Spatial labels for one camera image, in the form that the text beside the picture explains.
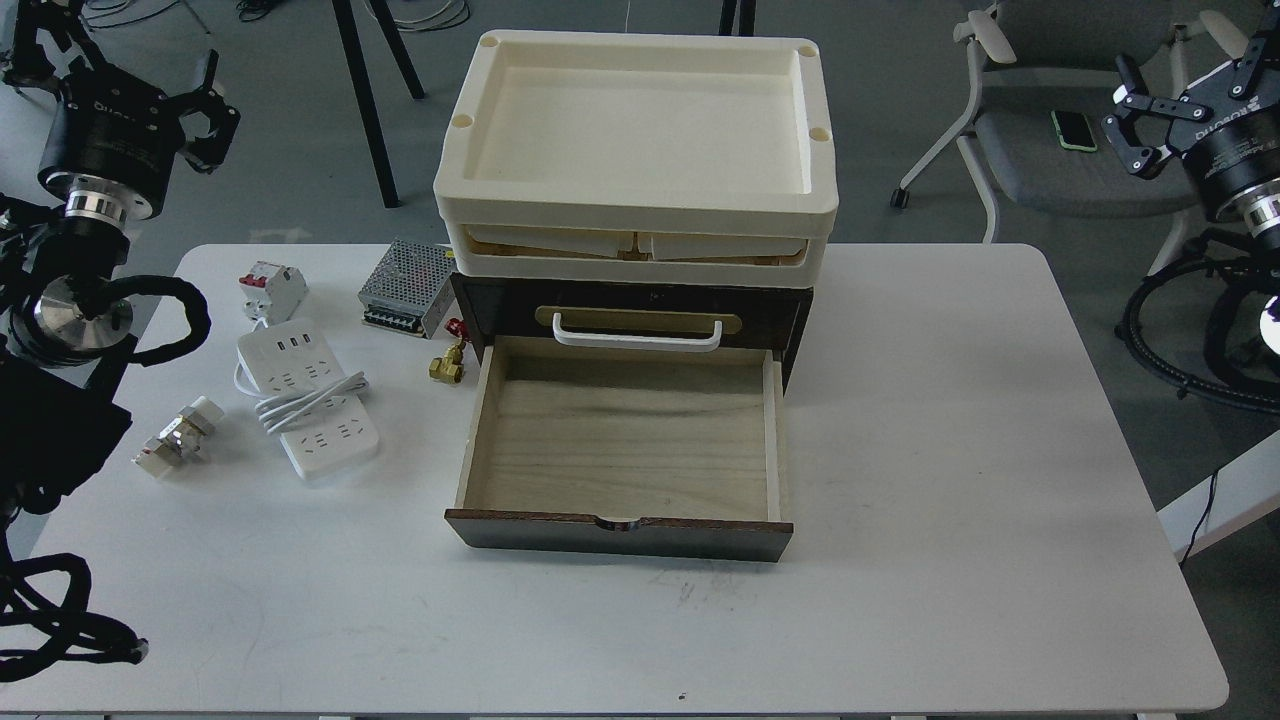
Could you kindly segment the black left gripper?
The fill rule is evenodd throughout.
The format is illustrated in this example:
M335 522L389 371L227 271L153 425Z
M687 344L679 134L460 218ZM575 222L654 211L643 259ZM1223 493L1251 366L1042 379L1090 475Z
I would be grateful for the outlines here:
M38 181L64 202L67 218L145 220L159 215L182 147L189 167L215 172L241 122L214 88L218 50L197 64L197 86L165 96L133 76L109 68L73 68L59 83L59 106ZM188 137L180 119L201 115L209 132Z

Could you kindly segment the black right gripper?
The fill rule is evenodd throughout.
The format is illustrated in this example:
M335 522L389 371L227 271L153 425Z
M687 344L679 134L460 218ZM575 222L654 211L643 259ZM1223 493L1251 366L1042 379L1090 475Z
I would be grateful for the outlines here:
M1196 188L1204 219L1213 223L1235 222L1240 211L1234 202L1240 193L1277 178L1277 94L1260 92L1240 102L1228 96L1211 99L1190 92L1190 101L1155 96L1140 74L1139 65L1126 54L1115 58L1121 87L1115 99L1114 114L1102 120L1102 129L1130 176L1152 181L1172 160ZM1137 118L1212 117L1210 123L1194 124L1188 150L1142 143Z

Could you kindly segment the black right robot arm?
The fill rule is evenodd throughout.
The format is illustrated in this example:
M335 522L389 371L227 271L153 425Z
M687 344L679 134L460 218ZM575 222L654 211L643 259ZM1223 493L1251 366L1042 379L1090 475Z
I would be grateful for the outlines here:
M1260 293L1268 299L1260 333L1270 348L1277 347L1279 10L1270 3L1249 38L1217 13L1203 12L1199 18L1228 60L1178 97L1149 94L1137 63L1128 55L1116 59L1121 83L1114 92L1114 111L1101 124L1108 142L1126 170L1143 179L1178 159L1210 228L1187 255L1156 266L1140 282L1115 332L1142 366L1179 395L1276 414L1277 382L1235 369L1228 359L1228 334L1245 297ZM1196 272L1225 283L1203 345L1213 380L1161 359L1140 333L1144 301L1167 282Z

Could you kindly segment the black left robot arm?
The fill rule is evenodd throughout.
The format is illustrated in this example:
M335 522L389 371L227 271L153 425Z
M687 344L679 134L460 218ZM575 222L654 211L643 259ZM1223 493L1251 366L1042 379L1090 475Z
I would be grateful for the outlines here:
M51 512L96 474L131 414L131 364L192 354L210 334L202 293L169 275L115 278L125 224L156 217L172 168L225 160L241 115L201 83L170 95L104 56L79 1L18 1L3 20L3 82L52 95L38 182L58 204L3 197L3 525Z

